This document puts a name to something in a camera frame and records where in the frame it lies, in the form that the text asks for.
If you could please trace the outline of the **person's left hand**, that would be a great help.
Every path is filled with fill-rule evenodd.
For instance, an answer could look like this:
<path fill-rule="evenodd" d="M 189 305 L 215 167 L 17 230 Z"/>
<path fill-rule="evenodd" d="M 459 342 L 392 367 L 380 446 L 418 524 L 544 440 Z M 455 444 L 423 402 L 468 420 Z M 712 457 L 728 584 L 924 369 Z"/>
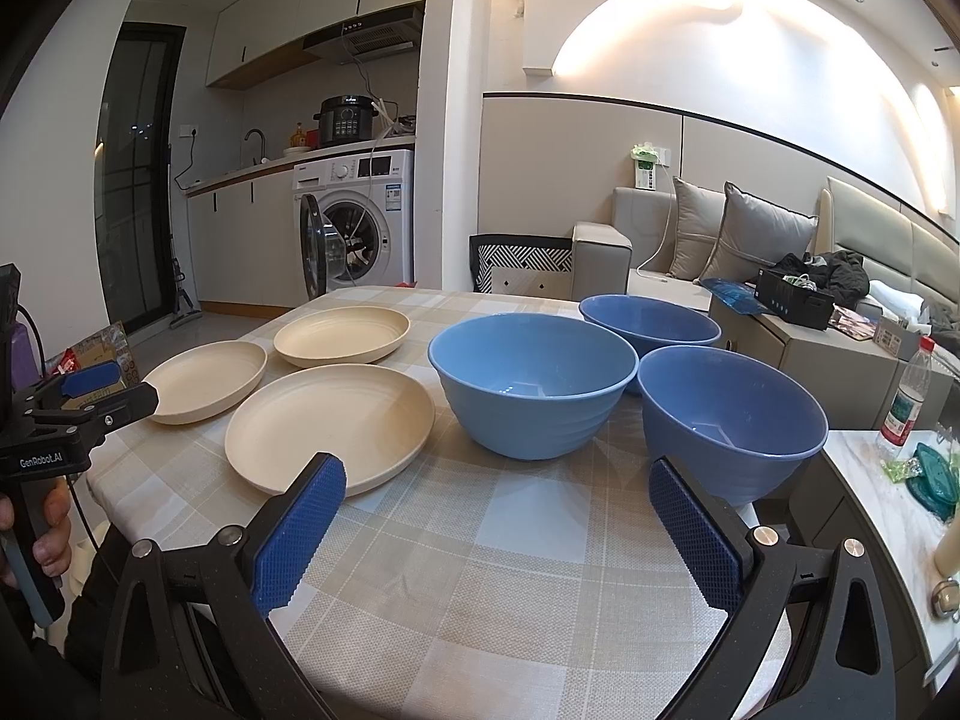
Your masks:
<path fill-rule="evenodd" d="M 37 538 L 32 546 L 32 554 L 37 564 L 43 567 L 47 577 L 60 577 L 68 571 L 71 562 L 71 522 L 70 494 L 64 478 L 57 478 L 55 486 L 47 493 L 44 499 L 44 518 L 49 529 Z M 14 525 L 14 509 L 7 496 L 0 499 L 0 528 L 2 533 L 9 532 Z M 2 582 L 9 587 L 18 589 L 18 580 L 14 577 L 13 569 L 8 565 L 7 558 L 2 554 Z"/>

